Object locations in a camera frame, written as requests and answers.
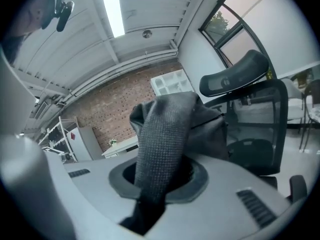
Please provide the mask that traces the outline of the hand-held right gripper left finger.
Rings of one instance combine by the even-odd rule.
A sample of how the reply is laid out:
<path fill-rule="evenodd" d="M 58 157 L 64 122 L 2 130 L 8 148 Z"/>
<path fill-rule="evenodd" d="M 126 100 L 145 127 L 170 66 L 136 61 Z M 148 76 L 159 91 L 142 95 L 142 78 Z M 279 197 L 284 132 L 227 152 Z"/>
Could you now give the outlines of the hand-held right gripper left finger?
<path fill-rule="evenodd" d="M 134 201 L 121 198 L 109 184 L 111 169 L 133 157 L 129 154 L 63 164 L 57 155 L 46 153 L 54 187 L 72 221 L 77 240 L 141 238 L 119 225 L 132 211 Z"/>

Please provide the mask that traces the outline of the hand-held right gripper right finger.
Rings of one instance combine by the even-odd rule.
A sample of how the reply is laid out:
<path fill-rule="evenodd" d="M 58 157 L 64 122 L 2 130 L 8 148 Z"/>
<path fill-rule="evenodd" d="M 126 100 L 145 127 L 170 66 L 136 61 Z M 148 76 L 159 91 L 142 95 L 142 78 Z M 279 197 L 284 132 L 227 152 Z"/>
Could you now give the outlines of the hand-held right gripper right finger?
<path fill-rule="evenodd" d="M 298 204 L 244 168 L 208 156 L 192 156 L 208 173 L 206 189 L 194 201 L 170 204 L 148 231 L 148 240 L 269 240 L 296 215 Z M 260 228 L 237 192 L 251 190 L 276 219 Z"/>

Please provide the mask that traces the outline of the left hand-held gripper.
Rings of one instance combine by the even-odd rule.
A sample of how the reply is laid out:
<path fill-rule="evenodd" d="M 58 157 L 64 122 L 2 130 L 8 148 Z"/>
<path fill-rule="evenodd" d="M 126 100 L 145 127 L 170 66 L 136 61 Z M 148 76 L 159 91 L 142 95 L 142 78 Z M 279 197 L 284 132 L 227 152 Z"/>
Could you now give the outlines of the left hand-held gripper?
<path fill-rule="evenodd" d="M 67 149 L 65 149 L 64 147 L 44 146 L 41 149 L 44 152 L 49 152 L 49 153 L 57 155 L 63 164 L 65 164 L 65 163 L 68 164 L 68 163 L 74 163 L 75 162 L 73 157 L 70 155 L 69 151 Z"/>

